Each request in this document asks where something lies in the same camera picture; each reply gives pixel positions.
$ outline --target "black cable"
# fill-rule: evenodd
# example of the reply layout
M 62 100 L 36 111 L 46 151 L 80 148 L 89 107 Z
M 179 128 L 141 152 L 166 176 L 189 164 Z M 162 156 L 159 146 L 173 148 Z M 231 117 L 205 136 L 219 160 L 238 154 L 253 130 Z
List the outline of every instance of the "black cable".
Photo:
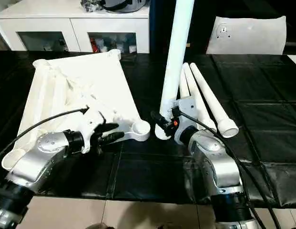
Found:
M 28 129 L 24 130 L 21 134 L 19 134 L 16 138 L 14 138 L 1 152 L 0 152 L 0 157 L 5 153 L 5 151 L 13 144 L 15 143 L 17 140 L 19 140 L 21 137 L 23 137 L 25 134 L 27 134 L 30 130 L 36 128 L 37 126 L 45 123 L 45 122 L 48 122 L 52 119 L 55 119 L 57 117 L 60 117 L 60 116 L 63 116 L 63 115 L 68 115 L 68 114 L 71 114 L 71 113 L 75 113 L 75 112 L 82 112 L 83 114 L 88 110 L 89 108 L 81 108 L 81 109 L 76 109 L 76 110 L 72 110 L 72 111 L 67 111 L 67 112 L 63 112 L 63 113 L 60 113 L 60 114 L 56 114 L 52 117 L 49 117 L 49 118 L 46 118 L 40 122 L 38 122 L 37 124 L 35 125 L 32 125 L 31 127 L 29 127 Z
M 234 154 L 234 152 L 232 151 L 232 149 L 229 147 L 229 145 L 225 142 L 225 140 L 222 138 L 222 136 L 220 136 L 217 132 L 215 132 L 214 130 L 212 130 L 211 128 L 209 128 L 208 126 L 206 126 L 204 123 L 198 121 L 197 119 L 195 118 L 192 118 L 191 116 L 185 114 L 184 112 L 182 111 L 179 111 L 180 114 L 196 123 L 198 123 L 199 125 L 201 125 L 202 127 L 204 127 L 205 129 L 207 129 L 208 131 L 210 131 L 213 135 L 215 135 L 216 137 L 218 137 L 222 142 L 223 144 L 225 145 L 225 147 L 228 149 L 228 151 L 230 152 L 230 156 L 235 160 L 237 166 L 239 167 L 239 169 L 242 167 L 243 170 L 248 174 L 248 176 L 251 178 L 253 184 L 255 185 L 255 187 L 257 188 L 259 194 L 261 195 L 263 201 L 265 202 L 266 206 L 267 206 L 267 209 L 268 211 L 270 212 L 271 214 L 271 217 L 274 221 L 274 224 L 276 226 L 277 229 L 281 229 L 280 227 L 280 224 L 278 222 L 278 219 L 277 219 L 277 216 L 275 215 L 273 209 L 271 208 L 268 200 L 267 200 L 267 197 L 266 195 L 264 194 L 263 190 L 261 189 L 260 185 L 258 184 L 258 182 L 256 181 L 256 179 L 254 178 L 253 174 L 249 171 L 249 169 L 236 157 L 236 155 Z M 243 186 L 245 187 L 245 179 L 242 175 L 242 173 L 240 172 L 240 178 L 242 180 L 242 183 L 243 183 Z M 253 212 L 254 216 L 257 217 L 257 222 L 259 223 L 259 225 L 262 227 L 262 228 L 265 228 L 265 226 L 263 225 L 262 223 L 262 220 L 259 218 L 257 212 L 255 211 L 254 208 L 251 208 L 251 211 Z

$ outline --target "dark wall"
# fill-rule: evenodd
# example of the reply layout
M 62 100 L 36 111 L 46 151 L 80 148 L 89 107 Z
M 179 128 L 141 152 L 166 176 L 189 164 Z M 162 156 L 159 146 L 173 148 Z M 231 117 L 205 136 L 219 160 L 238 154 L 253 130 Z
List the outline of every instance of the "dark wall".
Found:
M 151 0 L 150 52 L 168 53 L 175 0 Z M 270 19 L 283 15 L 287 20 L 287 45 L 296 46 L 296 10 L 292 0 L 196 0 L 186 53 L 205 53 L 216 16 Z

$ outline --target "glass cabinet door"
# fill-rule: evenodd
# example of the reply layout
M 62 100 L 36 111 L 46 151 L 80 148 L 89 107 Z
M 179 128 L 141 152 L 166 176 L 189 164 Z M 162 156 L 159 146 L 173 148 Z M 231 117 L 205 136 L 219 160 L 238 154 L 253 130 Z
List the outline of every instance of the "glass cabinet door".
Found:
M 68 48 L 61 32 L 18 32 L 28 51 L 66 51 Z
M 0 19 L 0 27 L 13 51 L 80 51 L 67 18 Z
M 119 49 L 121 53 L 137 52 L 136 34 L 132 32 L 89 32 L 93 52 Z

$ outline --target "white cabinet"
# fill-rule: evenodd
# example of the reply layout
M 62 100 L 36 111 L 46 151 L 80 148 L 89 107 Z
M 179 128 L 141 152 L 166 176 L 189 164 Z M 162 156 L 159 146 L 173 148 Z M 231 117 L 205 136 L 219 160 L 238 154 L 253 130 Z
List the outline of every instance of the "white cabinet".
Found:
M 14 51 L 149 53 L 149 11 L 87 13 L 80 0 L 22 0 L 0 12 L 0 32 Z
M 12 50 L 80 52 L 67 18 L 0 19 Z
M 81 52 L 92 52 L 94 44 L 105 50 L 149 53 L 149 20 L 117 18 L 71 19 Z

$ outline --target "tiled floor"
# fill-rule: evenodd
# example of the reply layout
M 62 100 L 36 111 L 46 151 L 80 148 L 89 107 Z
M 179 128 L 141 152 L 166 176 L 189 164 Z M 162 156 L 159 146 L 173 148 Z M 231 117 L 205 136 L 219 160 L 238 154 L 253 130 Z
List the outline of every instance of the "tiled floor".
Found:
M 214 229 L 210 206 L 35 197 L 17 229 L 85 229 L 104 222 L 116 229 L 156 229 L 172 223 L 181 229 Z M 282 229 L 296 227 L 296 209 L 274 209 Z M 267 229 L 274 224 L 266 209 L 258 214 Z

